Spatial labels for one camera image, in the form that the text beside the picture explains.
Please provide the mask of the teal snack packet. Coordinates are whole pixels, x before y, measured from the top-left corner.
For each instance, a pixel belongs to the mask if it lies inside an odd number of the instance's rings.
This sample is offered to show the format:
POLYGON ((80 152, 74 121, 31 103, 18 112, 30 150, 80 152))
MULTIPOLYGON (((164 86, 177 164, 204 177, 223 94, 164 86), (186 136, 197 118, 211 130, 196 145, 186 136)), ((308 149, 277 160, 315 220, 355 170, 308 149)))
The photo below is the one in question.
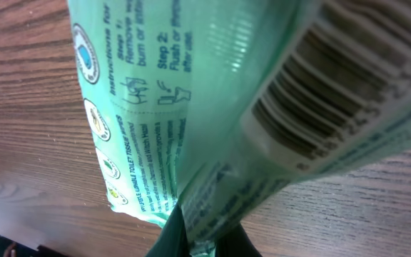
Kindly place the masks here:
POLYGON ((411 148, 411 0, 69 0, 111 209, 191 256, 294 183, 411 148))

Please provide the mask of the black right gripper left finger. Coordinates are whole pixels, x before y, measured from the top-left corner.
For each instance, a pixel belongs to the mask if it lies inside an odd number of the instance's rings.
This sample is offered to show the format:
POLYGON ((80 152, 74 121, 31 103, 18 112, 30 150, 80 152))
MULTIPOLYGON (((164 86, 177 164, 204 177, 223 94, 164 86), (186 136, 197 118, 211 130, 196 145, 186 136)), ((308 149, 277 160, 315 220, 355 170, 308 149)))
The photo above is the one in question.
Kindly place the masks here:
POLYGON ((146 257, 190 257, 186 227, 177 204, 146 257))

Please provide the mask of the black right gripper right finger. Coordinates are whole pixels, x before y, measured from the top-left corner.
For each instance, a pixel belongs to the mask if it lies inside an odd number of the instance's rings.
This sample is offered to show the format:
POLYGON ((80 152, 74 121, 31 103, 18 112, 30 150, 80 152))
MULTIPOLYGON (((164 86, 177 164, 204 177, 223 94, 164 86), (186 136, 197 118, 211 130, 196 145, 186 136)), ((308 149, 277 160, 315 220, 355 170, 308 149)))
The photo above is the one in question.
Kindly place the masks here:
POLYGON ((262 257, 239 223, 216 242, 215 257, 262 257))

